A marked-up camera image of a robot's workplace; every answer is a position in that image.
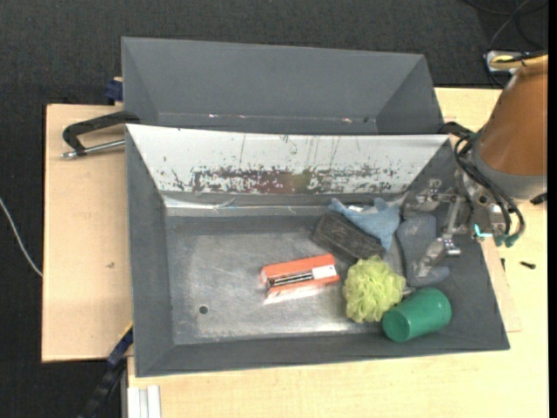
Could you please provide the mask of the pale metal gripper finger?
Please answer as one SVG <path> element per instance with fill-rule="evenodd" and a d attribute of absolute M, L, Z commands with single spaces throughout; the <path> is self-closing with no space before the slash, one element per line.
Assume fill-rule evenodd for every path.
<path fill-rule="evenodd" d="M 443 186 L 441 179 L 429 179 L 417 189 L 412 189 L 402 204 L 404 217 L 413 217 L 435 211 L 443 203 L 453 203 L 455 192 L 452 187 Z"/>
<path fill-rule="evenodd" d="M 457 258 L 461 250 L 455 245 L 453 239 L 437 238 L 426 249 L 424 255 L 415 265 L 417 277 L 446 277 L 450 270 L 441 263 L 445 258 Z"/>

